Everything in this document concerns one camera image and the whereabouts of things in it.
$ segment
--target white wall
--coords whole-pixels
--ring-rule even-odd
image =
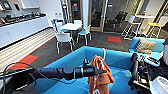
[[[0,11],[0,17],[5,17],[6,15],[11,15],[12,17],[16,13],[16,16],[21,16],[23,14],[31,13],[32,11],[34,12],[40,12],[40,9],[21,9],[18,0],[8,0],[12,10],[6,10],[6,11]],[[18,11],[14,4],[18,4],[20,11]]]
[[[83,6],[83,28],[88,26],[89,18],[89,0],[82,0]]]
[[[51,20],[56,18],[63,20],[62,6],[60,0],[38,0],[40,10],[47,15],[47,20],[50,27],[52,26]],[[61,16],[56,17],[55,13],[61,13]]]

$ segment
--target wall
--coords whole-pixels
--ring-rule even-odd
[[[150,0],[146,8],[146,15],[156,16],[165,0]]]
[[[63,20],[62,6],[60,0],[38,0],[40,5],[40,10],[42,13],[47,15],[47,20],[50,27],[53,27],[51,24],[52,19]]]
[[[8,0],[10,6],[12,7],[12,10],[6,10],[6,11],[0,11],[0,17],[5,17],[6,15],[11,15],[14,17],[14,14],[16,13],[16,16],[21,16],[23,14],[34,12],[40,12],[40,9],[21,9],[18,0]],[[18,4],[20,11],[18,11],[14,4]]]

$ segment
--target black cable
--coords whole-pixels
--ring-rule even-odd
[[[55,80],[55,81],[58,81],[58,82],[61,82],[61,83],[64,83],[64,84],[72,84],[72,83],[76,82],[76,80],[77,80],[77,79],[75,79],[74,81],[72,81],[72,82],[70,82],[70,83],[66,83],[66,82],[63,82],[63,81],[61,81],[61,80],[57,80],[57,79],[53,79],[53,78],[49,78],[49,79]]]
[[[25,64],[25,65],[28,65],[28,66],[32,67],[33,69],[35,69],[33,66],[31,66],[30,64],[27,64],[27,63],[23,63],[23,62],[16,62],[16,63]],[[9,66],[16,64],[16,63],[11,63],[11,64],[7,65],[3,71],[3,94],[5,94],[5,88],[6,88],[5,87],[6,86],[6,79],[5,79],[6,70]]]
[[[45,76],[44,74],[42,74],[40,71],[38,71],[38,70],[36,70],[41,76],[43,76],[44,78],[47,78],[47,79],[51,79],[51,80],[55,80],[55,81],[58,81],[58,82],[61,82],[61,83],[64,83],[64,84],[72,84],[72,83],[74,83],[75,81],[73,81],[73,82],[71,82],[71,83],[66,83],[66,82],[63,82],[63,81],[61,81],[61,80],[57,80],[57,79],[53,79],[53,78],[48,78],[47,76]]]
[[[16,90],[16,91],[27,92],[27,91],[31,90],[31,88],[33,88],[37,85],[37,81],[36,81],[36,78],[34,77],[34,75],[32,75],[31,73],[28,73],[28,75],[34,80],[35,84],[32,87],[28,88],[28,90]]]

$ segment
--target white table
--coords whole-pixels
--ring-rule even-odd
[[[73,24],[73,23],[67,23],[60,27],[60,29],[67,29],[67,30],[78,30],[82,24]]]

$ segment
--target cabinet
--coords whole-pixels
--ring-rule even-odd
[[[19,30],[21,31],[21,33],[23,34],[23,37],[27,37],[31,35],[31,31],[28,27],[28,21],[17,23],[17,26]]]
[[[39,8],[39,3],[37,0],[18,0],[22,9],[29,9],[29,8]]]
[[[0,48],[9,43],[12,43],[10,33],[8,31],[5,31],[3,27],[0,27]]]
[[[48,21],[47,21],[47,17],[45,16],[45,17],[41,17],[41,20],[42,20],[42,27],[45,27],[45,28],[47,28],[48,26],[49,26],[49,24],[48,24]]]
[[[40,17],[0,27],[0,48],[49,27],[47,18]]]
[[[17,41],[23,38],[23,35],[16,24],[4,26],[4,29],[6,32],[9,32],[9,36],[11,37],[12,41]]]

